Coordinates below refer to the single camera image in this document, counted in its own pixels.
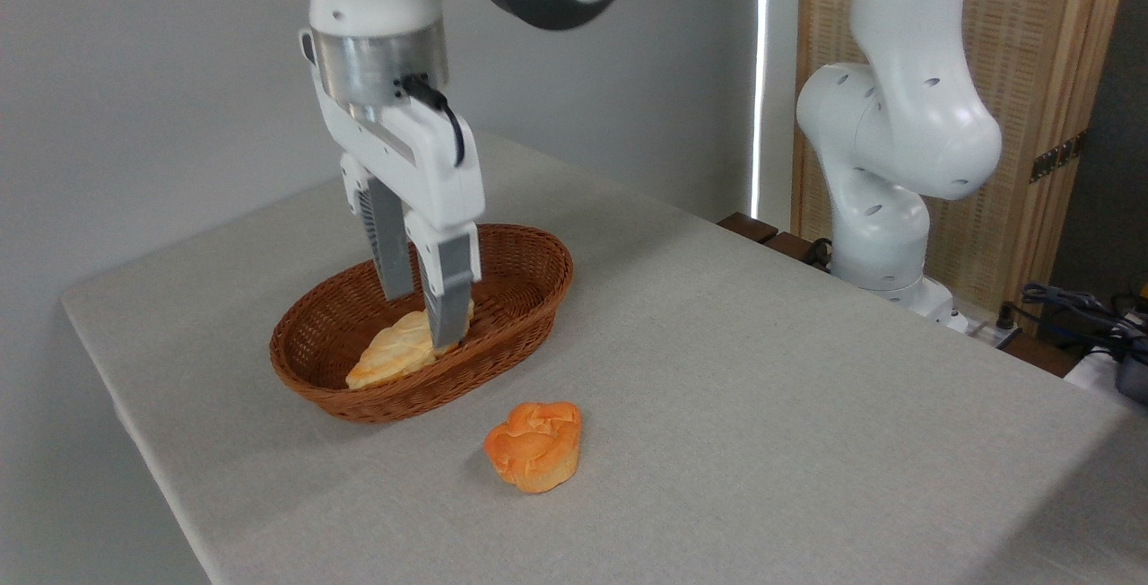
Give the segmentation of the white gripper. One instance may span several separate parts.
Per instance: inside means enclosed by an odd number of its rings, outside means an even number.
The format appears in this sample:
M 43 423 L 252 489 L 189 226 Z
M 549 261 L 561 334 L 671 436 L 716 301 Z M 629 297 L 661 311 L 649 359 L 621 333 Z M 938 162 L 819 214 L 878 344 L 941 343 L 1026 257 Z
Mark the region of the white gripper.
M 304 30 L 300 49 L 329 134 L 348 153 L 340 159 L 344 192 L 369 237 L 386 299 L 413 292 L 409 237 L 433 346 L 459 343 L 470 327 L 472 287 L 483 278 L 475 221 L 484 212 L 484 192 L 474 135 L 442 91 L 447 33 L 339 37 Z M 405 216 L 401 200 L 413 209 Z

